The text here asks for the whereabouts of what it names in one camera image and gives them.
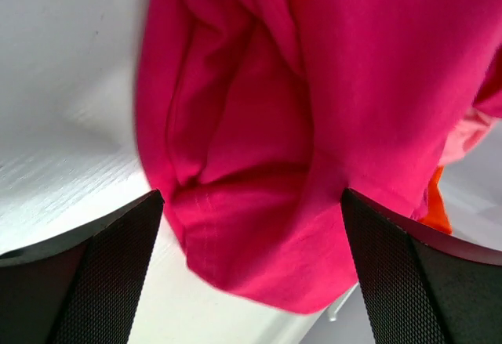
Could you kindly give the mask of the crimson t shirt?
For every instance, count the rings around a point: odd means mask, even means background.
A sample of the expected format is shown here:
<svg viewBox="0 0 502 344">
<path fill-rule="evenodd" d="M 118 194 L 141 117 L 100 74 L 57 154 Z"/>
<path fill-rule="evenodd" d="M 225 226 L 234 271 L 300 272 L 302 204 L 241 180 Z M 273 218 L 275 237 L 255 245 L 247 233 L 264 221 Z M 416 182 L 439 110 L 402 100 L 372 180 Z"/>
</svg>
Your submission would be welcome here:
<svg viewBox="0 0 502 344">
<path fill-rule="evenodd" d="M 325 309 L 357 280 L 343 190 L 419 218 L 470 110 L 501 115 L 501 0 L 150 0 L 140 159 L 233 295 Z"/>
</svg>

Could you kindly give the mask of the orange t shirt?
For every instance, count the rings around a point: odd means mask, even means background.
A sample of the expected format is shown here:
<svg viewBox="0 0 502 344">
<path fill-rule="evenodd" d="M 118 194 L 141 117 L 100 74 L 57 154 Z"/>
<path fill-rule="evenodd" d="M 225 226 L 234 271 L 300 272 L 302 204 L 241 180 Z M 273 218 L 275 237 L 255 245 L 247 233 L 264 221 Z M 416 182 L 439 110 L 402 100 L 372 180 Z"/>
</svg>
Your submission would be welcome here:
<svg viewBox="0 0 502 344">
<path fill-rule="evenodd" d="M 453 232 L 446 207 L 439 189 L 439 182 L 444 168 L 437 167 L 432 175 L 426 190 L 427 212 L 420 218 L 420 222 L 444 234 L 451 235 Z"/>
</svg>

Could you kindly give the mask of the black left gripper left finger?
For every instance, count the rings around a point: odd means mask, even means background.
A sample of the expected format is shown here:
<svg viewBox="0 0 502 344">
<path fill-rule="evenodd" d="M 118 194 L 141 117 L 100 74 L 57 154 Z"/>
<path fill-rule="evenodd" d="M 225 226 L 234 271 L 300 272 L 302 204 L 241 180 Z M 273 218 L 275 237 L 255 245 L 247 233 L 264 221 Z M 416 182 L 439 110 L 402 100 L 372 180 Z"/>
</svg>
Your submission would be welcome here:
<svg viewBox="0 0 502 344">
<path fill-rule="evenodd" d="M 126 343 L 164 201 L 151 191 L 1 256 L 3 343 Z"/>
</svg>

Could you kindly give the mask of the pink t shirt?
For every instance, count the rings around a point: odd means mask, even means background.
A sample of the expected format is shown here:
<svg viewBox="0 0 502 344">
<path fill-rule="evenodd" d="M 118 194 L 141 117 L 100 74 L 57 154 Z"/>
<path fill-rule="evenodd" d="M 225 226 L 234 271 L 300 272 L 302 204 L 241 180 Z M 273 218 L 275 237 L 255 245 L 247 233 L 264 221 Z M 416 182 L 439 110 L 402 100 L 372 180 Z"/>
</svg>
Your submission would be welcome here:
<svg viewBox="0 0 502 344">
<path fill-rule="evenodd" d="M 498 118 L 470 108 L 449 132 L 438 165 L 444 167 L 464 158 L 485 139 L 498 121 Z"/>
</svg>

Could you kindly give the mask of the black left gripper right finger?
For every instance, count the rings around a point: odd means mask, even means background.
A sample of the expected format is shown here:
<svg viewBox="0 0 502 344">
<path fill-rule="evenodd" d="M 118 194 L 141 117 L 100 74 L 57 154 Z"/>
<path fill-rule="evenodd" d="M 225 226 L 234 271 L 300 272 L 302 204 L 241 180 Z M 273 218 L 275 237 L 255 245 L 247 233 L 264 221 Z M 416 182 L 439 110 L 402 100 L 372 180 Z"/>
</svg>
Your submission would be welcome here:
<svg viewBox="0 0 502 344">
<path fill-rule="evenodd" d="M 346 189 L 340 200 L 377 343 L 499 343 L 501 252 Z"/>
</svg>

